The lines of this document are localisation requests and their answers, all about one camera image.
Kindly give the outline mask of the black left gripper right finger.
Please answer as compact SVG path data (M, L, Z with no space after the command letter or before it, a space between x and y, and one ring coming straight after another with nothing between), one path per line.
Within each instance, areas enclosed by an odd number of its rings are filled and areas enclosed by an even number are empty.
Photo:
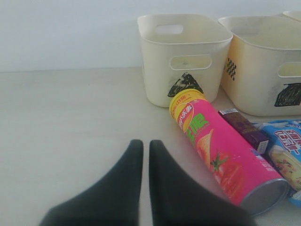
M256 225L245 210L191 178L161 140L152 140L149 146L149 189L155 226Z

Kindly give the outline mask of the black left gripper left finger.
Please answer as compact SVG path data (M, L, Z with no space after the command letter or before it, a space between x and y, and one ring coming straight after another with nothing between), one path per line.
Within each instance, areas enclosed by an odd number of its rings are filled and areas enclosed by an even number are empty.
M93 186L51 208L42 226L137 226L143 142L131 140L124 154Z

